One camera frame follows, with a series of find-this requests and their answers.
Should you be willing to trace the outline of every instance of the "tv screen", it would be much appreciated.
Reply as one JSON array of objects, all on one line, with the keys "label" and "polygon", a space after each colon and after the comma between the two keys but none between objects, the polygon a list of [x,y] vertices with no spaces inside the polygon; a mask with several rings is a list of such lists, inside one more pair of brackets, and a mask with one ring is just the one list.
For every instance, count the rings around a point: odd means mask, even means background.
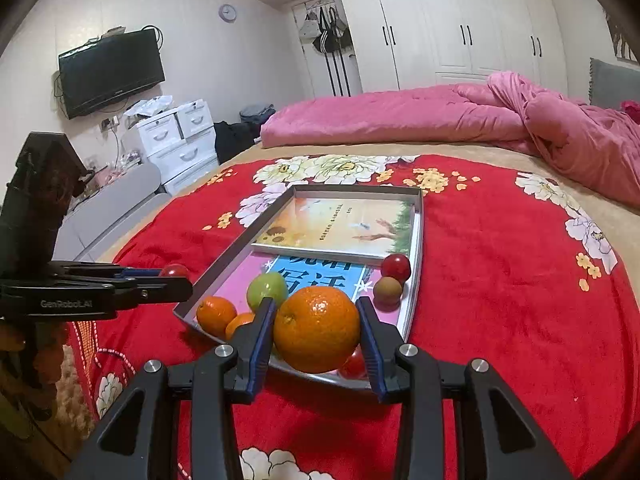
[{"label": "tv screen", "polygon": [[164,81],[151,28],[88,43],[58,57],[60,83],[69,119]]}]

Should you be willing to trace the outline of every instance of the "gray headboard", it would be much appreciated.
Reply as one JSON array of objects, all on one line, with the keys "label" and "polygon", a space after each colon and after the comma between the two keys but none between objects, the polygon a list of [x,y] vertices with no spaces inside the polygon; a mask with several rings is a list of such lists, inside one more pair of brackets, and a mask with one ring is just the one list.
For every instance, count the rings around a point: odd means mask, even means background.
[{"label": "gray headboard", "polygon": [[591,104],[620,110],[622,101],[640,102],[640,70],[591,58]]}]

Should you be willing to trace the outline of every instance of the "green fruit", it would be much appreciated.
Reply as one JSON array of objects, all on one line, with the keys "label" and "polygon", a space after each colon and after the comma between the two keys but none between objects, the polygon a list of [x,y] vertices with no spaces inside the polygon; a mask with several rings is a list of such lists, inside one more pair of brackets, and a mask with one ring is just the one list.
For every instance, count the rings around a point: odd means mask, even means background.
[{"label": "green fruit", "polygon": [[289,296],[287,283],[279,272],[267,272],[260,274],[249,283],[246,290],[246,302],[254,312],[264,298],[273,298],[277,306],[280,306]]}]

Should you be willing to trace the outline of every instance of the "silver bolt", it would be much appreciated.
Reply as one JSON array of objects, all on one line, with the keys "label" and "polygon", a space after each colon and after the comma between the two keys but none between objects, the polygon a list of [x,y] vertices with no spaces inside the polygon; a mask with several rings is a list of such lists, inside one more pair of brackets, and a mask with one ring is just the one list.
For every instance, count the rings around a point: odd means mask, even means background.
[{"label": "silver bolt", "polygon": [[484,359],[474,359],[471,361],[471,367],[479,374],[484,374],[489,371],[489,363]]},{"label": "silver bolt", "polygon": [[231,345],[220,345],[216,347],[216,355],[218,357],[229,357],[234,352]]},{"label": "silver bolt", "polygon": [[418,353],[418,347],[411,343],[405,343],[399,348],[399,351],[405,357],[413,357]]},{"label": "silver bolt", "polygon": [[162,363],[157,359],[151,359],[145,363],[145,372],[150,374],[156,373],[160,368],[162,368]]}]

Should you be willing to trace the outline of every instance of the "pink quilt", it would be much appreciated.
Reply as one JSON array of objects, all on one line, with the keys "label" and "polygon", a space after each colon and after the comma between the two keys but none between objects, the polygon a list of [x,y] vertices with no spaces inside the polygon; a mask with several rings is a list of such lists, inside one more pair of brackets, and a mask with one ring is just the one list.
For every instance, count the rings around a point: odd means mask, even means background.
[{"label": "pink quilt", "polygon": [[640,209],[640,126],[513,72],[457,84],[293,104],[262,128],[265,148],[367,142],[486,142],[541,156],[562,174]]}]

